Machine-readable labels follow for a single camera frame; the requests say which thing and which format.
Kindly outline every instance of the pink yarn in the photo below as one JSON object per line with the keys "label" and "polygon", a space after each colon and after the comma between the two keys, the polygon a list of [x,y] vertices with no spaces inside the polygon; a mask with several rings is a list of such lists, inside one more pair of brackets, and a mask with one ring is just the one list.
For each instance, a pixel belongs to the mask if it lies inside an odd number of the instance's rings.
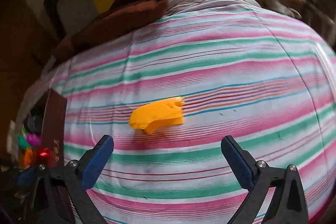
{"label": "pink yarn", "polygon": [[41,140],[34,133],[27,133],[26,135],[27,143],[31,146],[39,147],[41,146]]}

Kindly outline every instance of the bed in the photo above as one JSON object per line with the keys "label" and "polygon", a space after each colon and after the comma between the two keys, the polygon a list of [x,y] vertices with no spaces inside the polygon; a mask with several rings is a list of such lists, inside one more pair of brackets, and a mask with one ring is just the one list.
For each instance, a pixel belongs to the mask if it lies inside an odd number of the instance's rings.
{"label": "bed", "polygon": [[[270,166],[295,164],[314,221],[336,178],[334,52],[309,26],[243,0],[170,4],[160,20],[44,75],[17,123],[51,87],[68,99],[65,163],[113,137],[87,191],[108,223],[226,223],[247,193],[221,153],[226,135]],[[128,125],[137,107],[174,96],[184,97],[184,124],[152,135]]]}

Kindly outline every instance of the brown blanket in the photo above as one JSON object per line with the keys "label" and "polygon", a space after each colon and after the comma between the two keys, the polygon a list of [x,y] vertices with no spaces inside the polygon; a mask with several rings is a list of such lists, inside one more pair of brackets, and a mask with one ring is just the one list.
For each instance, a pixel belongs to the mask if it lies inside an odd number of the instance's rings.
{"label": "brown blanket", "polygon": [[115,0],[110,9],[100,14],[80,32],[63,39],[55,48],[56,62],[160,19],[167,11],[168,0]]}

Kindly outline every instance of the orange 3d printed part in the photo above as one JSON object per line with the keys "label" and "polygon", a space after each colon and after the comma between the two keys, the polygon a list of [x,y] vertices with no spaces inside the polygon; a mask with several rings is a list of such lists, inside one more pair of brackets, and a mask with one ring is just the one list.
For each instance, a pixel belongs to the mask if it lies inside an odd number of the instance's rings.
{"label": "orange 3d printed part", "polygon": [[129,125],[152,134],[158,127],[184,123],[183,97],[173,97],[138,107],[131,114]]}

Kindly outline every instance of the wooden cabinet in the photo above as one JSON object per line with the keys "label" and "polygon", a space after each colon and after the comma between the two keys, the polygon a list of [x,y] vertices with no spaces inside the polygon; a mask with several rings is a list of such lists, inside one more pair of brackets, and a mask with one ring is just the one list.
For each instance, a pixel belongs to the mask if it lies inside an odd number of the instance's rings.
{"label": "wooden cabinet", "polygon": [[10,120],[36,81],[55,45],[24,0],[0,0],[0,157]]}

